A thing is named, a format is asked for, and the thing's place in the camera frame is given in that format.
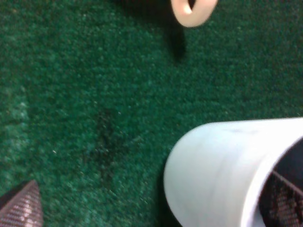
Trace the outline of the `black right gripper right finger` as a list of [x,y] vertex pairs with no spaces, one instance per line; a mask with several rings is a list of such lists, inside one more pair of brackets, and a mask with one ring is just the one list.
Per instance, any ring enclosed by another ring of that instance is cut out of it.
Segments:
[[267,227],[301,227],[303,191],[273,171],[262,189],[259,209]]

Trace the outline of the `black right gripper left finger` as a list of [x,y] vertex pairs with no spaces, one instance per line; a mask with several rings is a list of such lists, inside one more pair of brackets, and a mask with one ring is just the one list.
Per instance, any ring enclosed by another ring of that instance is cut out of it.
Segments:
[[23,181],[0,197],[0,227],[42,227],[43,209],[38,183]]

